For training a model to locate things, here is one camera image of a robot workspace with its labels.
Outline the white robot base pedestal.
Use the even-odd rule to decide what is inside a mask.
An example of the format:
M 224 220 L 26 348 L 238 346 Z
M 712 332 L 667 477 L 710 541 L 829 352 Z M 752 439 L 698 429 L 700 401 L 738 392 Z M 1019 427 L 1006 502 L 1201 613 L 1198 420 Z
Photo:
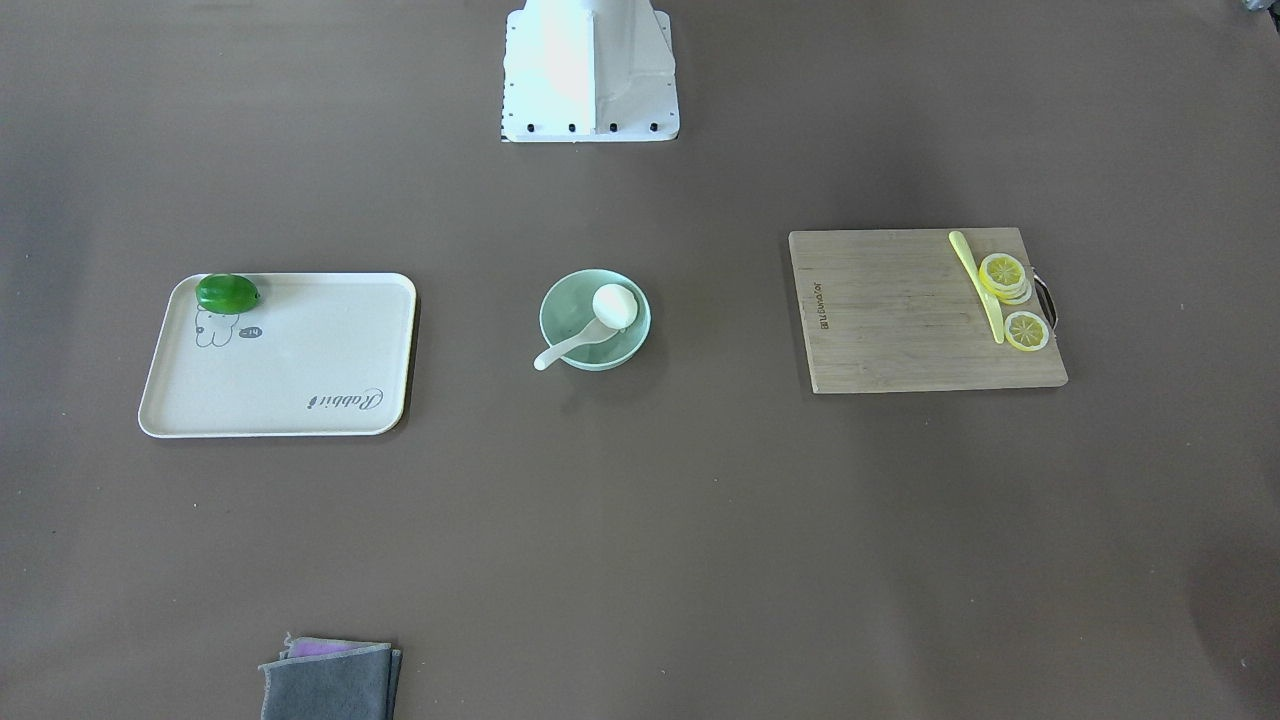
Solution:
M 678 137 L 671 18 L 649 1 L 527 1 L 506 18 L 500 140 Z

